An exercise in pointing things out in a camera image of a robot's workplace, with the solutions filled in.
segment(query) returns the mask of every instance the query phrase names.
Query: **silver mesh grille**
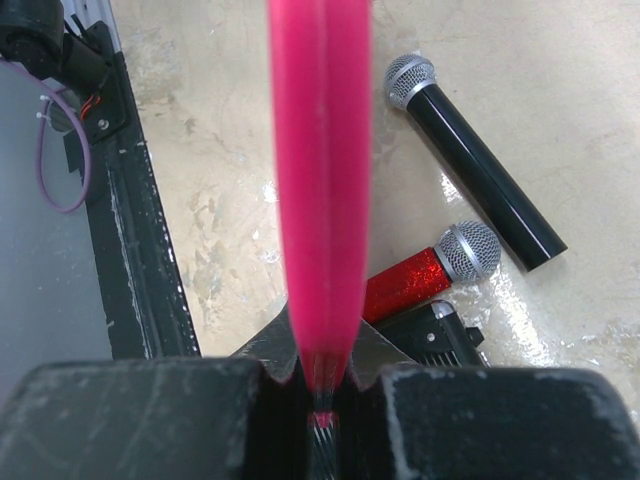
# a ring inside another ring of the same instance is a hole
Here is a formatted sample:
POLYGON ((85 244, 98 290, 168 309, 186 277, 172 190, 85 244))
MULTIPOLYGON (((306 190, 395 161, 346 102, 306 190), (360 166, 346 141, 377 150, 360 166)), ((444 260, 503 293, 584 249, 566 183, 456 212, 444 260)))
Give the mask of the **silver mesh grille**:
POLYGON ((405 110, 418 85, 429 85, 436 82, 436 71, 433 64, 420 55, 403 55, 396 58, 384 76, 384 87, 391 104, 405 110))
POLYGON ((445 268, 450 267, 447 273, 452 277, 451 280, 470 282, 495 272, 500 263, 501 250, 500 241, 493 230, 480 222, 462 222, 455 227, 462 242, 455 229, 449 229, 440 237, 436 247, 436 253, 445 268), (465 249, 465 241, 470 252, 465 249))

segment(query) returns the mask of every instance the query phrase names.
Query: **purple cable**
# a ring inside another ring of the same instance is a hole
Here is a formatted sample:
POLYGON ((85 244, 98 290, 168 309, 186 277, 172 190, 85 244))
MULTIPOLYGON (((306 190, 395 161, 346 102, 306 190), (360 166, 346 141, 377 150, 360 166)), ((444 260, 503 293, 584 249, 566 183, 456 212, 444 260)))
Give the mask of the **purple cable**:
POLYGON ((82 205, 82 203, 85 201, 85 199, 87 198, 87 193, 89 192, 89 185, 91 184, 91 152, 89 148, 89 140, 87 139, 87 134, 85 133, 84 128, 82 128, 82 123, 80 123, 80 120, 76 116, 73 109, 69 106, 69 104, 65 102, 64 99, 59 95, 59 92, 54 91, 45 83, 29 74, 26 70, 23 70, 22 68, 7 62, 3 58, 0 58, 0 63, 6 65, 10 70, 13 70, 18 75, 23 76, 31 83, 36 84, 38 87, 44 90, 49 98, 56 102, 60 109, 67 115, 67 117, 69 117, 73 128, 75 128, 76 132, 78 132, 80 145, 82 146, 82 155, 84 157, 84 181, 82 182, 82 190, 80 191, 80 196, 78 197, 78 199, 70 206, 62 207, 51 199, 51 197, 49 196, 49 192, 47 192, 47 189, 44 185, 44 179, 42 177, 42 150, 44 148, 44 131, 46 126, 46 118, 44 117, 44 115, 47 113, 47 107, 50 102, 43 103, 42 110, 40 111, 41 116, 38 128, 38 143, 36 146, 35 159, 36 180, 38 182, 38 188, 40 189, 40 193, 44 197, 45 201, 51 206, 51 208, 60 213, 71 213, 74 210, 78 209, 78 207, 80 207, 80 205, 82 205))

